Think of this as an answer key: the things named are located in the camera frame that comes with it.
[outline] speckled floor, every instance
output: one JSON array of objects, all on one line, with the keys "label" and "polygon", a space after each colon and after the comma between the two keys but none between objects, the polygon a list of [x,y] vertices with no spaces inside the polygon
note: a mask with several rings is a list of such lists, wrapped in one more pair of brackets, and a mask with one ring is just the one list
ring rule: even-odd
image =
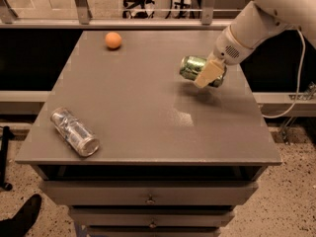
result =
[{"label": "speckled floor", "polygon": [[[260,188],[244,205],[236,207],[236,216],[222,228],[221,237],[316,236],[316,136],[308,129],[297,124],[289,131],[290,145],[284,145],[277,127],[270,127],[283,164],[264,173]],[[32,194],[39,193],[42,208],[27,236],[76,236],[67,207],[55,205],[39,190],[40,177],[30,166],[14,162],[22,143],[9,143],[7,181],[13,190],[0,192],[0,220],[12,217]]]}]

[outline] soda can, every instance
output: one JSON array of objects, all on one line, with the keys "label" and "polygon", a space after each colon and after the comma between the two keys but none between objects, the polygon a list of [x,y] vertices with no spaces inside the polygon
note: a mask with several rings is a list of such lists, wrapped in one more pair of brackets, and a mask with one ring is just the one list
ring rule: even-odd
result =
[{"label": "soda can", "polygon": [[52,112],[50,120],[62,138],[83,157],[94,154],[100,146],[97,136],[66,108]]},{"label": "soda can", "polygon": [[[180,74],[189,80],[195,81],[198,74],[201,72],[203,67],[205,66],[207,62],[207,59],[197,56],[185,56],[180,65]],[[219,87],[222,85],[224,81],[225,73],[219,77],[217,77],[216,80],[212,81],[208,84],[208,86],[211,87]]]}]

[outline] drawer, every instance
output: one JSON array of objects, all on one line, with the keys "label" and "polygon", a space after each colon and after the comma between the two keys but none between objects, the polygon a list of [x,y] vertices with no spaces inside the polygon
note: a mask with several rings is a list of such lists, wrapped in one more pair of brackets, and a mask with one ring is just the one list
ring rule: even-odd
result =
[{"label": "drawer", "polygon": [[189,206],[136,206],[111,208],[71,208],[69,215],[81,225],[156,227],[220,227],[234,217],[233,211],[216,211]]},{"label": "drawer", "polygon": [[237,205],[258,188],[254,182],[43,181],[40,188],[66,205]]},{"label": "drawer", "polygon": [[164,227],[156,229],[131,227],[88,227],[88,234],[103,237],[218,237],[217,228]]}]

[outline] can lid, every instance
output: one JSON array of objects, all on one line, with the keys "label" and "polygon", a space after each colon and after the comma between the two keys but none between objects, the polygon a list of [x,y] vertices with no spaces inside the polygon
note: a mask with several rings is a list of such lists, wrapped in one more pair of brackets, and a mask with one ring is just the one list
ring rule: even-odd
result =
[{"label": "can lid", "polygon": [[79,154],[83,157],[88,157],[94,154],[100,146],[100,140],[96,137],[87,138],[79,145]]}]

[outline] black shoe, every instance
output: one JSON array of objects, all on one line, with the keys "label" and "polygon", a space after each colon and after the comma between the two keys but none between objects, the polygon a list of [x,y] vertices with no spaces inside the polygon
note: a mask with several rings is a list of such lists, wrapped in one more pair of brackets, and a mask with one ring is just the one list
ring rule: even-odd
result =
[{"label": "black shoe", "polygon": [[25,236],[38,219],[40,205],[40,195],[31,196],[13,218],[0,221],[0,237]]}]

